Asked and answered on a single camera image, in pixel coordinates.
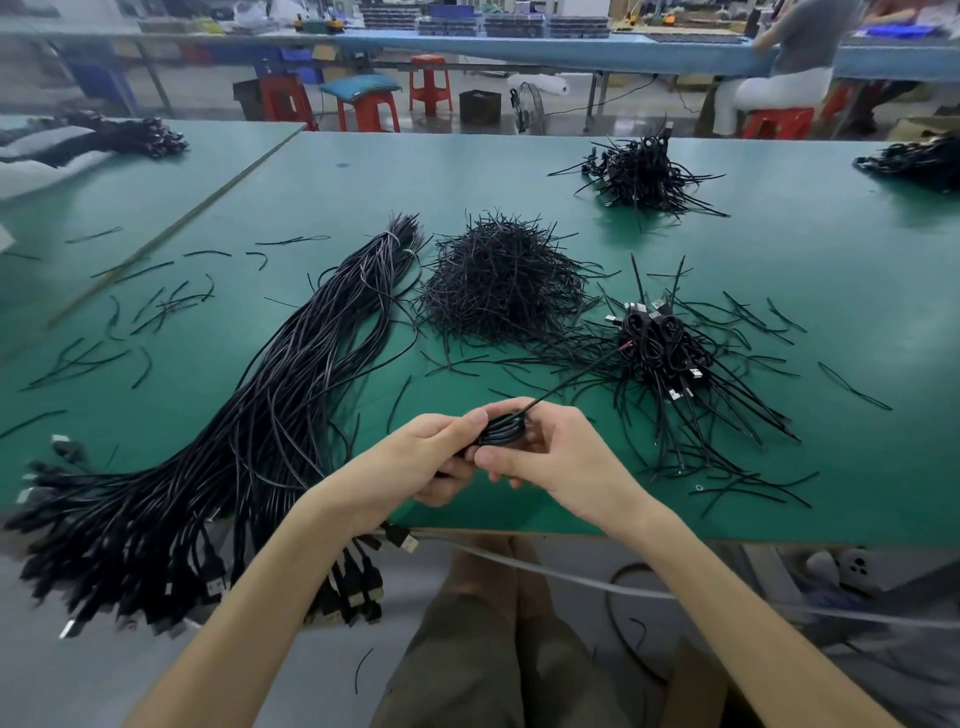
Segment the green table surface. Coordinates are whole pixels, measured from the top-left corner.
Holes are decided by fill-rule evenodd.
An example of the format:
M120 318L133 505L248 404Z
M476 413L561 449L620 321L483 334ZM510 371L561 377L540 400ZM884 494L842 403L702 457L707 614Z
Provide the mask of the green table surface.
M12 129L24 117L0 117ZM35 329L94 282L216 193L300 124L170 121L190 149L177 158L114 157L76 177L0 204L0 224L16 241L0 256L0 351ZM65 240L111 228L84 243ZM163 262L156 255L153 262Z
M778 504L728 495L701 518L704 497L692 496L702 476L646 483L705 538L863 545L956 546L960 498L952 493L960 473L960 385L953 371L960 355L960 207L904 183L881 182L851 167L873 145L840 142L762 142L677 139L671 157L697 174L725 174L706 182L699 196L729 219L688 214L679 224L648 220L643 231L624 208L606 208L588 193L572 196L579 175L548 178L590 148L588 139L480 135L301 133L238 184L209 211L178 233L156 260L177 264L112 287L123 305L121 326L160 285L185 279L200 292L216 280L216 298L173 317L156 336L115 343L145 344L154 360L149 379L131 385L144 367L142 354L80 379L35 392L16 388L46 371L56 353L79 336L102 336L111 312L106 296L90 302L46 339L0 372L0 430L39 412L69 414L27 427L0 442L0 473L8 493L28 457L46 450L52 432L87 444L102 465L119 446L112 468L159 462L192 439L223 403L250 357L292 309L264 296L301 304L310 296L308 273L319 273L382 231L391 212L419 212L430 233L457 233L469 213L499 209L557 223L557 234L579 233L564 243L572 257L603 264L610 294L634 300L629 253L641 271L669 273L682 255L693 271L683 281L688 300L724 304L723 290L766 312L771 297L809 334L791 335L795 346L749 332L754 353L783 356L802 375L790 379L754 367L749 382L768 404L790 416L803 443L760 426L761 449L717 427L717 447L745 468L790 480L813 471L819 478L797 492L812 503ZM94 230L117 223L90 215ZM70 234L79 232L71 229ZM322 242L256 248L295 235L324 233ZM180 257L217 248L233 257ZM243 255L266 252L270 261ZM424 253L430 256L430 249ZM653 279L645 279L656 286ZM601 318L605 310L597 310ZM385 355L409 343L411 329L397 326ZM415 379L395 423L421 412L462 413L499 399L488 388L533 394L498 367L477 366L479 378L440 374L423 378L440 342L429 332L397 362L363 385L361 445L382 437L391 405L408 375ZM889 403L884 412L845 391L818 369L823 361L855 387ZM547 386L546 371L527 377ZM612 396L594 388L579 401L598 429L633 469ZM345 415L352 422L352 412ZM631 439L653 452L651 427L634 417ZM415 526L595 533L545 493L477 479L449 506L404 508Z

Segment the red plastic stool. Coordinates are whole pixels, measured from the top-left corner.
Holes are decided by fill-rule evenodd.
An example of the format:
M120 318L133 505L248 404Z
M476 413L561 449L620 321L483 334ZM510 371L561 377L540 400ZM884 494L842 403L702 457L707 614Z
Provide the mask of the red plastic stool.
M410 59L413 65L446 65L446 59L443 56L437 56L432 53L425 53L421 56L414 56ZM414 74L410 72L410 111L414 110L414 100L423 101L427 116L437 115L437 102L446 101L450 107L450 113L453 113L453 100L450 98L450 74L444 69L444 79L446 86L440 87L434 83L434 74L437 71L423 70L423 85L417 88L414 86Z
M301 121L311 132L320 130L300 76L264 76L260 79L260 93L267 121Z
M813 124L813 108L757 109L750 115L750 123L740 138L743 139L806 139Z
M357 115L358 132L386 132L387 130L380 126L380 104L386 104L390 107L390 114L394 118L394 131L400 131L400 122L396 118L396 106L394 105L394 93L392 91L368 91L363 96L355 99L353 110ZM337 99L337 116L340 117L340 131L347 130L347 115L344 113L344 101Z
M827 102L820 110L821 121L829 121L840 113L850 101L850 95L853 93L853 86L844 81L840 81L833 87L833 92L827 97Z

